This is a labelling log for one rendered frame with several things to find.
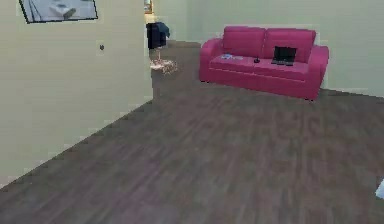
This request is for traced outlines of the dark blue chair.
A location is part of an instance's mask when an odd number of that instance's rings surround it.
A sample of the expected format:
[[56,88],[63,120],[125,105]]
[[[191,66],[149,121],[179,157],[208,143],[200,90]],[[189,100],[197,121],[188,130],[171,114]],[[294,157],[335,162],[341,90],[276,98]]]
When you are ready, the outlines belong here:
[[146,30],[149,49],[155,49],[166,45],[166,40],[170,37],[170,31],[165,23],[147,23]]

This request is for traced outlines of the pink sofa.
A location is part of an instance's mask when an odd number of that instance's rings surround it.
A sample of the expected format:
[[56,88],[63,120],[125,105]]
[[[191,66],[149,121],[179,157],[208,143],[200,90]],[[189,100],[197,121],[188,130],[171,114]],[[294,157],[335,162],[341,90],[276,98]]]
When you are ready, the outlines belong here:
[[[329,48],[315,39],[316,32],[308,29],[227,26],[222,37],[201,46],[199,79],[313,101],[330,56]],[[292,66],[272,64],[276,46],[297,49]],[[223,54],[243,59],[221,59]]]

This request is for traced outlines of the black laptop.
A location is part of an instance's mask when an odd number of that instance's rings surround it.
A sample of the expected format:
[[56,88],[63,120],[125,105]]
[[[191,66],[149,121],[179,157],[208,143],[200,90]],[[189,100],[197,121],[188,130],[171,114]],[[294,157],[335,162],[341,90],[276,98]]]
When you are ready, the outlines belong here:
[[272,64],[292,66],[294,64],[296,51],[296,48],[276,46],[274,48]]

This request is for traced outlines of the white object at floor edge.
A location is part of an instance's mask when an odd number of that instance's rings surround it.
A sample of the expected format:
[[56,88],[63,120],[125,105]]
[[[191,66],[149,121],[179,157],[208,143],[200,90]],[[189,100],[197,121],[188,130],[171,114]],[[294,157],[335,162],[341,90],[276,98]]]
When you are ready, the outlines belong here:
[[384,199],[384,179],[381,180],[380,183],[378,184],[378,187],[375,191],[375,196],[380,199]]

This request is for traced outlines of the black framed wall picture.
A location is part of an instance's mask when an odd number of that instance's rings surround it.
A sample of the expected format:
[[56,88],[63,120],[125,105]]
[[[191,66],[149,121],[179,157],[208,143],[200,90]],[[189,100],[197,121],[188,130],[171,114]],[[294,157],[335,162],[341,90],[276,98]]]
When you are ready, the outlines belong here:
[[18,0],[28,24],[96,20],[95,0]]

